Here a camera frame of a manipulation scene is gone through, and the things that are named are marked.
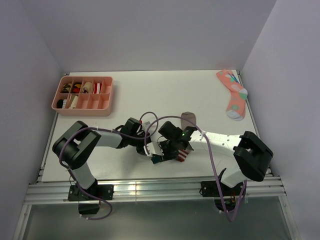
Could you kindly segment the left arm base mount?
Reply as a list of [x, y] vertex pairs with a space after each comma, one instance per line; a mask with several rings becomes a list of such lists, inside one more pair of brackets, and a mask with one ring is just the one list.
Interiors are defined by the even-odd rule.
[[113, 199], [114, 185], [113, 184], [93, 184], [89, 189], [81, 190], [75, 184], [69, 187], [67, 196], [68, 202], [78, 202], [78, 212], [82, 217], [88, 219], [102, 219], [103, 217], [96, 217], [102, 208], [102, 204], [109, 207], [109, 212], [104, 218], [109, 217], [113, 211], [112, 205], [109, 203]]

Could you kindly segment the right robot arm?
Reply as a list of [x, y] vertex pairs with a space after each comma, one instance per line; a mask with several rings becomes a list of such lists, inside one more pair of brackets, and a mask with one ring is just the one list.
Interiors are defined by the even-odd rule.
[[194, 126], [181, 129], [167, 121], [158, 132], [165, 138], [159, 143], [165, 161], [178, 156], [178, 151], [187, 149], [211, 151], [234, 158], [233, 163], [222, 165], [216, 183], [216, 189], [222, 195], [229, 194], [245, 180], [262, 182], [274, 156], [271, 149], [251, 131], [241, 135], [225, 135], [201, 131]]

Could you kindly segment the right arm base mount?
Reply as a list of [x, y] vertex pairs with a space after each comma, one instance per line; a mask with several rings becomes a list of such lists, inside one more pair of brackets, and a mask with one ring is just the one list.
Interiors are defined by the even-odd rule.
[[[213, 197], [217, 198], [214, 201], [215, 206], [221, 210], [223, 210], [222, 201], [220, 200], [220, 195], [218, 191], [218, 187], [215, 180], [210, 181], [201, 181], [201, 188], [199, 190], [199, 194], [202, 197]], [[235, 187], [229, 188], [224, 184], [220, 184], [222, 195], [224, 197], [224, 204], [228, 211], [232, 211], [236, 207], [236, 197], [240, 195], [241, 190], [243, 188], [243, 183], [238, 183]]]

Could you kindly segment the taupe sock red striped cuff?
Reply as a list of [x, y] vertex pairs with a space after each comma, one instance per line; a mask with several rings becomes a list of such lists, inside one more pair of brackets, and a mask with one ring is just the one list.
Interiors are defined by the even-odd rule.
[[[193, 124], [197, 123], [197, 119], [194, 113], [192, 112], [183, 112], [181, 114], [180, 124], [181, 129], [184, 130], [186, 127], [193, 127]], [[191, 149], [179, 149], [178, 150], [178, 156], [177, 161], [184, 162], [187, 158], [187, 156], [192, 152]]]

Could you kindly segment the dark green patterned sock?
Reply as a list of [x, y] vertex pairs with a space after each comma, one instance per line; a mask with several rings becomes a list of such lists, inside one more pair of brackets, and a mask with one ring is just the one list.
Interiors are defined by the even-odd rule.
[[151, 161], [154, 165], [156, 165], [163, 162], [163, 157], [161, 155], [153, 154], [151, 157]]

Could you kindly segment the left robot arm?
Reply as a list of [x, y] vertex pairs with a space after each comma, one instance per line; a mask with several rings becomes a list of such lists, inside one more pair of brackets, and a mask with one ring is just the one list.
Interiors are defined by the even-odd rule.
[[98, 195], [98, 181], [87, 164], [94, 148], [123, 149], [132, 146], [138, 154], [144, 155], [144, 137], [147, 143], [151, 142], [147, 129], [132, 117], [116, 129], [89, 127], [78, 120], [53, 144], [52, 151], [76, 180], [80, 187], [79, 194], [86, 200], [91, 200]]

